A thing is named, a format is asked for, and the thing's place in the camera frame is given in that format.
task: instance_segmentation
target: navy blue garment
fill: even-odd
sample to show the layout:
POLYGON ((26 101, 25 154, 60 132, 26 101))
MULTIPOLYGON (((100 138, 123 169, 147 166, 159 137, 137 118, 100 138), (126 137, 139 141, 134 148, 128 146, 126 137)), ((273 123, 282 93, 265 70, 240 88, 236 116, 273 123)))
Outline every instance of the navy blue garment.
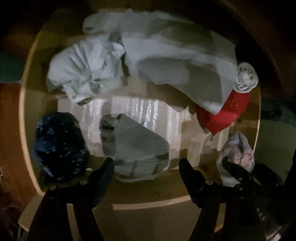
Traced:
POLYGON ((38 122, 34 153, 39 166, 59 182, 84 174, 89 160, 78 121, 70 113, 55 112, 38 122))

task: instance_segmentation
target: red fabric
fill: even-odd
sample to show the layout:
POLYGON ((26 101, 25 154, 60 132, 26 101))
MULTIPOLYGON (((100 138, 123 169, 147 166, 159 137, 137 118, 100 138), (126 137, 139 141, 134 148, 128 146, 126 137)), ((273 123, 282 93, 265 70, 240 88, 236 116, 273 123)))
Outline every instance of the red fabric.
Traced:
POLYGON ((207 129, 216 135, 218 132, 229 127, 232 122, 236 121, 241 113, 246 109, 251 100, 250 93, 237 93, 232 91, 223 105, 220 112, 213 115, 204 108, 197 106, 196 113, 201 127, 207 129))

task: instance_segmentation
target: wooden bin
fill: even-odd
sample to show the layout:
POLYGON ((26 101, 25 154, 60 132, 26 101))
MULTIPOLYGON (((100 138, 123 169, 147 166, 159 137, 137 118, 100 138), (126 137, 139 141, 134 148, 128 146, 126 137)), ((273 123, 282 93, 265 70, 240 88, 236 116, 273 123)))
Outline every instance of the wooden bin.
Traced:
MULTIPOLYGON (((26 165, 32 179, 32 182, 40 195, 44 195, 44 192, 48 187, 41 186, 38 182, 38 176, 40 168, 37 165, 37 161, 30 155, 35 138, 36 124, 38 120, 51 112, 57 110, 57 100, 54 93, 48 93, 45 85, 45 78, 48 71, 48 66, 51 58, 66 46, 70 45, 82 35, 82 22, 83 19, 91 14, 97 12, 100 9, 116 9, 124 11, 126 7, 131 7, 135 10, 155 10, 155 9, 168 9, 170 12, 176 13, 178 9, 177 3, 168 5, 168 3, 159 2, 145 2, 145 4, 139 4, 137 1, 103 1, 98 4, 94 0, 90 0, 89 4, 79 6, 78 8, 72 7, 69 9, 58 9, 55 11, 47 23, 43 26, 38 33, 34 44, 31 47, 29 56, 27 58, 25 71, 22 79, 22 87, 20 93, 19 104, 19 119, 20 119, 20 134, 22 149, 26 161, 26 165)), ((183 8, 180 9, 180 14, 184 13, 183 8)), ((240 119, 234 124, 230 130, 230 134, 236 130, 241 131, 249 140, 250 146, 255 148, 260 120, 260 89, 257 87, 251 92, 251 103, 248 105, 246 111, 241 115, 240 119)), ((196 167, 202 171, 202 173, 216 181, 219 181, 219 173, 215 166, 215 163, 211 163, 206 166, 196 167)), ((166 219, 175 219, 176 223, 170 227, 164 228, 161 225, 153 225, 154 232, 159 235, 161 239, 167 240, 186 240, 189 238, 191 231, 194 228, 195 222, 198 218, 199 210, 193 212, 194 205, 190 201, 190 197, 186 191, 186 188, 181 180, 181 177, 177 170, 166 170, 158 174, 153 181, 143 181, 138 183, 121 183, 116 180, 112 180, 108 191, 105 195, 103 203, 100 205, 104 208, 106 215, 111 215, 114 210, 122 211, 122 216, 126 216, 126 211, 142 210, 144 213, 129 213, 133 218, 143 217, 151 219, 149 213, 162 214, 161 222, 169 222, 166 219), (178 210, 178 216, 173 215, 172 212, 178 210)), ((102 230, 103 235, 109 235, 109 238, 118 239, 116 234, 108 228, 109 225, 113 225, 113 218, 108 218, 108 221, 100 221, 99 223, 104 225, 102 230)), ((221 209, 221 215, 217 225, 220 226, 223 222, 223 208, 221 209)), ((136 240, 137 234, 130 235, 128 239, 136 240)), ((146 236, 141 240, 151 240, 150 236, 146 236)))

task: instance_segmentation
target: red cloth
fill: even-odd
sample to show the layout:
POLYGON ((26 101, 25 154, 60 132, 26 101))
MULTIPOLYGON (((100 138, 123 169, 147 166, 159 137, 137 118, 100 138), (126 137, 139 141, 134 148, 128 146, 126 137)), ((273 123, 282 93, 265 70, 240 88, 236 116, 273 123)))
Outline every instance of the red cloth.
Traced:
POLYGON ((216 135, 218 132, 229 127, 232 122, 236 121, 241 113, 246 109, 251 100, 250 93, 237 93, 232 91, 223 105, 220 112, 213 115, 204 108, 197 106, 196 113, 201 127, 207 129, 216 135))

